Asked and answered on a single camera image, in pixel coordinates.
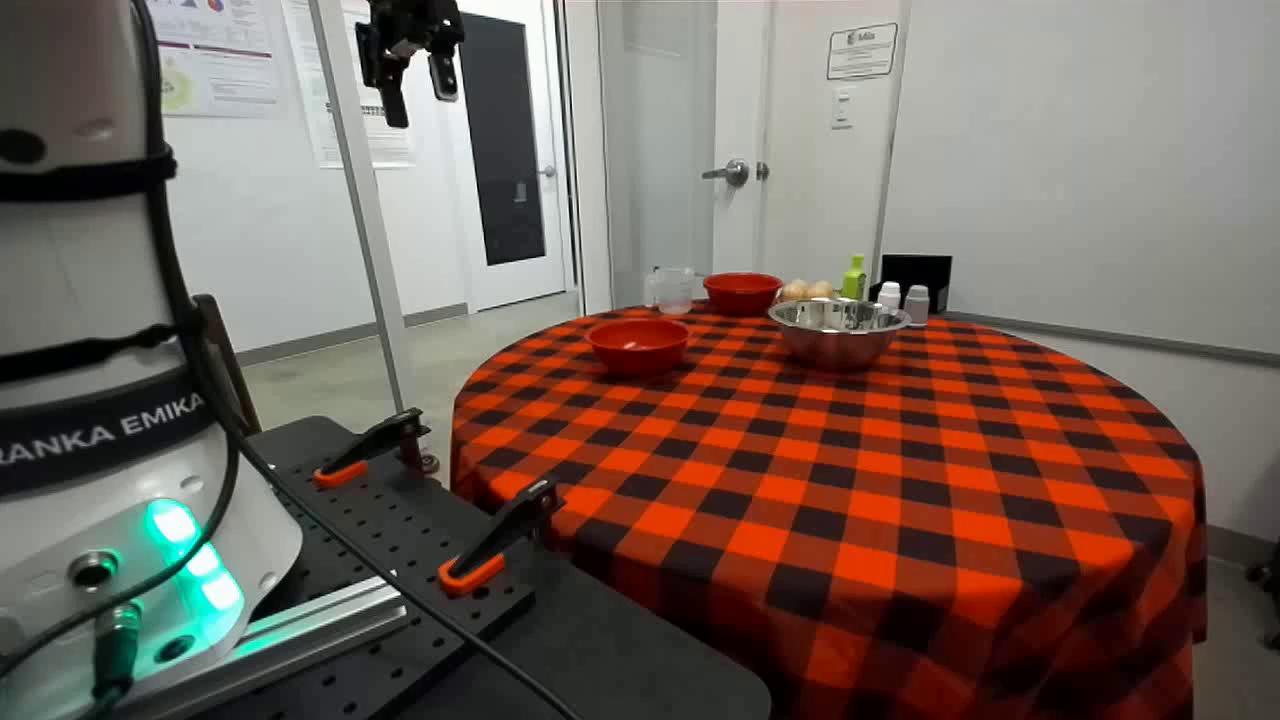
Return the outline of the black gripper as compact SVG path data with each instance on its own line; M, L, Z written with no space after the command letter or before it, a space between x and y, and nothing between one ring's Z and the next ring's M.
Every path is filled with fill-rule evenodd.
M406 130L406 71L416 53L429 55L429 79L437 100L461 91L457 53L463 26L457 0L370 0L370 15L358 26L361 79L379 91L383 125Z

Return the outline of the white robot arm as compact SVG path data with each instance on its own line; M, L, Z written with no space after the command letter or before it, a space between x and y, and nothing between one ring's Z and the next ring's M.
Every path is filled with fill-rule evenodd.
M0 0L0 720L208 703L406 626L379 578L277 609L305 554L184 287L146 0Z

